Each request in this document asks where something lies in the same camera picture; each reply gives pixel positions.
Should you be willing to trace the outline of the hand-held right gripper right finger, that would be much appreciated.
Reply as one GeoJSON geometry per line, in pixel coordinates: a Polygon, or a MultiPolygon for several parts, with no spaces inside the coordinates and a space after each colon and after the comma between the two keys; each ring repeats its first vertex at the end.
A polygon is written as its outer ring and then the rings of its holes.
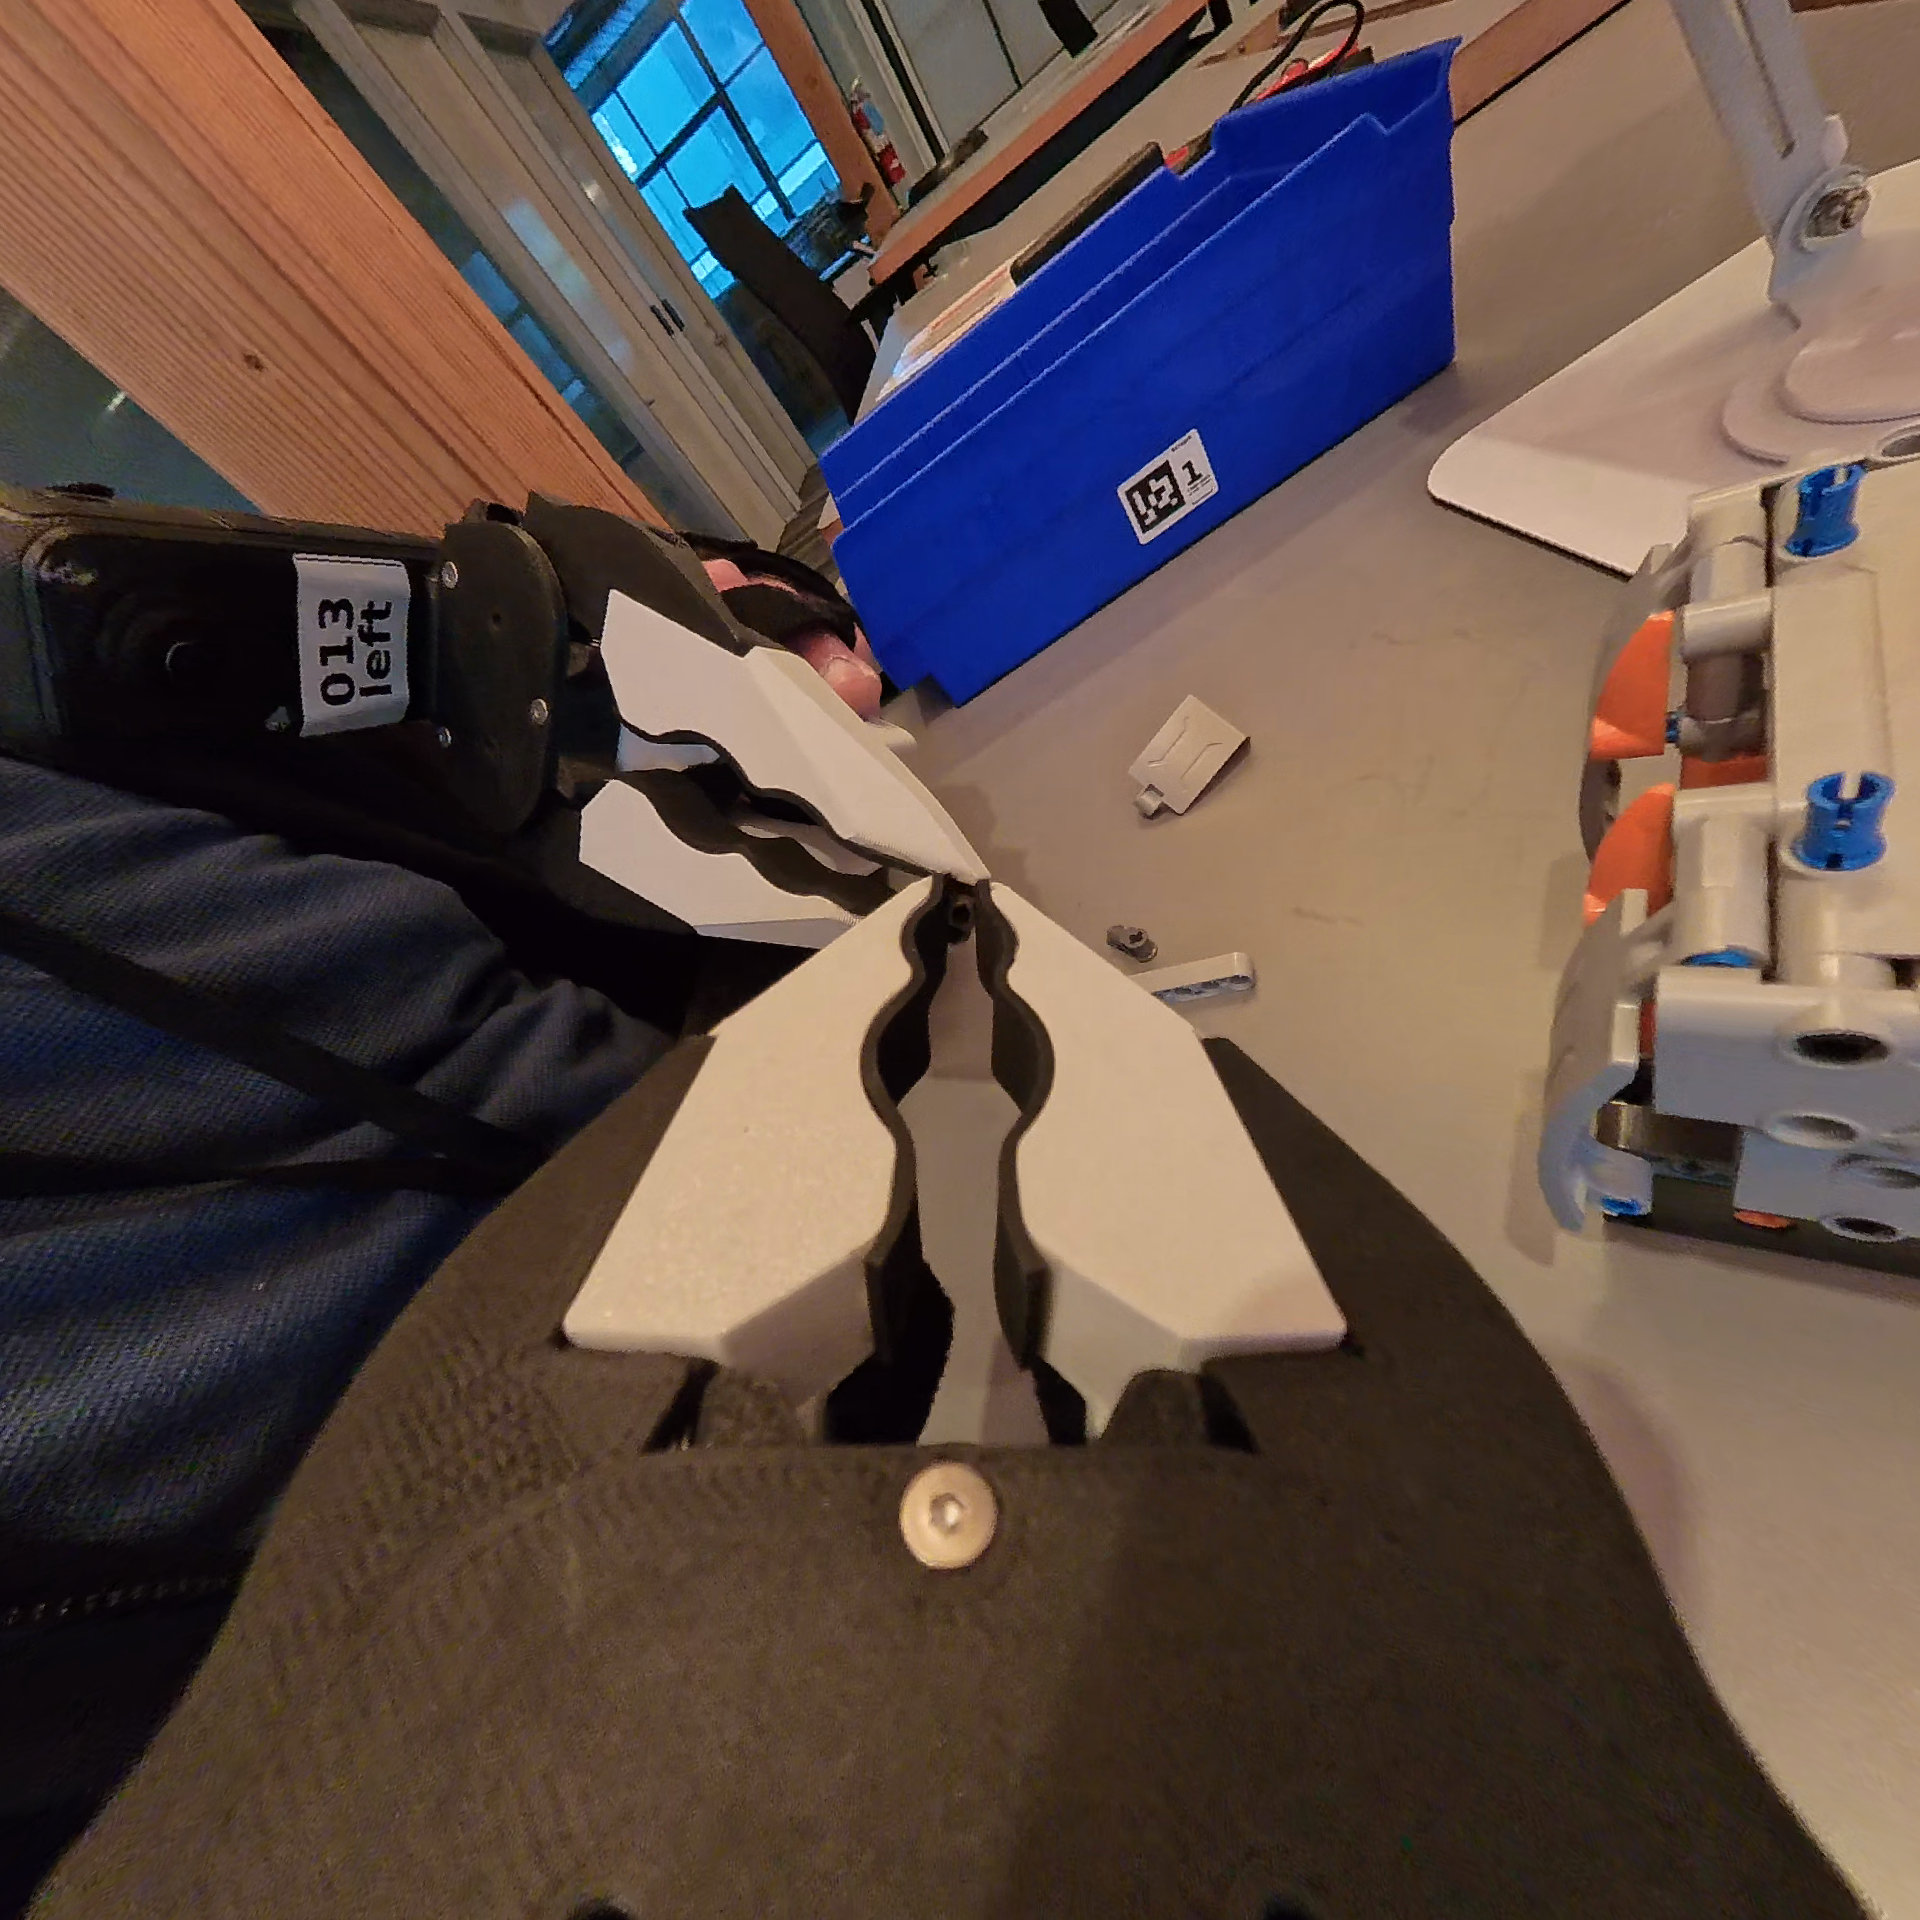
{"type": "Polygon", "coordinates": [[[1098,1436],[1141,1373],[1342,1346],[1346,1313],[1201,1036],[1007,884],[984,884],[995,1312],[1054,1436],[1098,1436]]]}

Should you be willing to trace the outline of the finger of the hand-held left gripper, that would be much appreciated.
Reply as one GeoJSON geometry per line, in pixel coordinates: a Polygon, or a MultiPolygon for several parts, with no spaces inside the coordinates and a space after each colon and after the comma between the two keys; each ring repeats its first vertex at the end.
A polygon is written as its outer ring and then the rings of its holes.
{"type": "Polygon", "coordinates": [[[599,645],[634,735],[716,748],[752,792],[803,807],[867,856],[956,881],[990,876],[879,728],[793,652],[732,652],[621,591],[610,594],[599,645]]]}
{"type": "Polygon", "coordinates": [[[903,924],[884,863],[817,824],[721,809],[688,773],[610,779],[582,809],[581,859],[714,939],[821,948],[867,918],[903,924]]]}

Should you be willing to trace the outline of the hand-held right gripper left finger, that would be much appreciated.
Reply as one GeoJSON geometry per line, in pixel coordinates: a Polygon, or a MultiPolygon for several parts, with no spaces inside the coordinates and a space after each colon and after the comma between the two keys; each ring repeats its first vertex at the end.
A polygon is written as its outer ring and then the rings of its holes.
{"type": "Polygon", "coordinates": [[[925,1263],[902,1096],[931,1065],[956,885],[909,884],[681,1048],[686,1071],[565,1340],[706,1359],[839,1442],[927,1422],[953,1303],[925,1263]]]}

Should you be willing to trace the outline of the blue tagged parts bin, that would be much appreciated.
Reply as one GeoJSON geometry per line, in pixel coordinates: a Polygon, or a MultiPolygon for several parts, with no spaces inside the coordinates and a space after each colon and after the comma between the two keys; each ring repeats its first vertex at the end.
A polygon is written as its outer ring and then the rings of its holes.
{"type": "Polygon", "coordinates": [[[897,686],[971,701],[1451,364],[1454,50],[1232,110],[830,447],[897,686]]]}

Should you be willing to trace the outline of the grey orange toy model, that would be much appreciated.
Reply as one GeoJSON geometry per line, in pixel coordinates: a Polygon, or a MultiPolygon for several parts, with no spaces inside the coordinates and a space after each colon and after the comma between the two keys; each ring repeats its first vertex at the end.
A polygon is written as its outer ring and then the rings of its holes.
{"type": "Polygon", "coordinates": [[[1918,460],[1704,492],[1596,655],[1538,1185],[1915,1278],[1918,460]]]}

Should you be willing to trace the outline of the person's left hand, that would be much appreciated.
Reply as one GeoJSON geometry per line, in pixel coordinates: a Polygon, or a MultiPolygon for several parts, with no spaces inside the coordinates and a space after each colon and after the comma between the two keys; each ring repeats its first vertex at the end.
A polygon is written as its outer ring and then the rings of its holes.
{"type": "Polygon", "coordinates": [[[737,622],[807,661],[855,714],[877,718],[884,673],[853,604],[825,573],[744,540],[697,540],[693,550],[737,622]]]}

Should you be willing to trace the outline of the wooden pillar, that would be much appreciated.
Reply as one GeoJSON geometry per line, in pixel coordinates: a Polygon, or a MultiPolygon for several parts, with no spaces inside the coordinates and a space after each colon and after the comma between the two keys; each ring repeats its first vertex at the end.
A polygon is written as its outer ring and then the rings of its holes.
{"type": "Polygon", "coordinates": [[[239,5],[4,5],[6,289],[275,516],[661,524],[239,5]]]}

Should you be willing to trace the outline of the small grey curved panel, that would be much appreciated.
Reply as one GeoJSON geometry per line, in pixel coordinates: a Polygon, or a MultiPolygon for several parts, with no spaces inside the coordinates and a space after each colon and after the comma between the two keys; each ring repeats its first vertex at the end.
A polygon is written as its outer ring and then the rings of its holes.
{"type": "Polygon", "coordinates": [[[1215,708],[1197,695],[1181,698],[1128,767],[1136,812],[1145,821],[1186,813],[1249,744],[1249,735],[1215,708]]]}

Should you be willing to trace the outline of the black office chair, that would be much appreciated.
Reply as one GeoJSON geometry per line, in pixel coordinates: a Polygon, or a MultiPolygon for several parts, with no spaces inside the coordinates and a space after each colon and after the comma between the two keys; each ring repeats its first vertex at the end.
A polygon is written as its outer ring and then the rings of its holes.
{"type": "Polygon", "coordinates": [[[819,364],[843,415],[861,417],[877,367],[877,337],[803,259],[752,210],[735,189],[706,204],[686,208],[688,225],[718,264],[786,326],[819,364]]]}

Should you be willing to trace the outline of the white paper envelope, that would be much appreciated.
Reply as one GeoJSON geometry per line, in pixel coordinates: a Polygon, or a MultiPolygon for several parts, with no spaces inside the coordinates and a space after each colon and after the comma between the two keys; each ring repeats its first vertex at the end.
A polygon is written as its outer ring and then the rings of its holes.
{"type": "Polygon", "coordinates": [[[964,296],[950,302],[938,317],[932,317],[920,331],[917,331],[902,346],[897,367],[891,371],[891,384],[903,384],[907,378],[914,378],[923,367],[932,364],[970,331],[973,331],[1006,302],[1009,302],[1013,294],[1017,291],[1019,291],[1019,280],[1014,272],[1014,264],[1007,260],[1000,266],[995,276],[984,278],[964,296]]]}

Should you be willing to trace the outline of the black flat case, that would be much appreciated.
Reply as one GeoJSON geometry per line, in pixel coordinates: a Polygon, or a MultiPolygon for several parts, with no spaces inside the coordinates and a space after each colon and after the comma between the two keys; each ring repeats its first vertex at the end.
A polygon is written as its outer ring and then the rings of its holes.
{"type": "Polygon", "coordinates": [[[1034,272],[1040,272],[1047,264],[1071,249],[1071,243],[1106,218],[1117,204],[1121,204],[1134,191],[1141,189],[1144,181],[1150,181],[1166,172],[1165,150],[1159,143],[1150,143],[1130,155],[1106,181],[1088,192],[1078,204],[1067,210],[1054,227],[1047,227],[1040,239],[1034,239],[1028,249],[1022,249],[1007,266],[1007,280],[1013,287],[1022,287],[1034,272]]]}

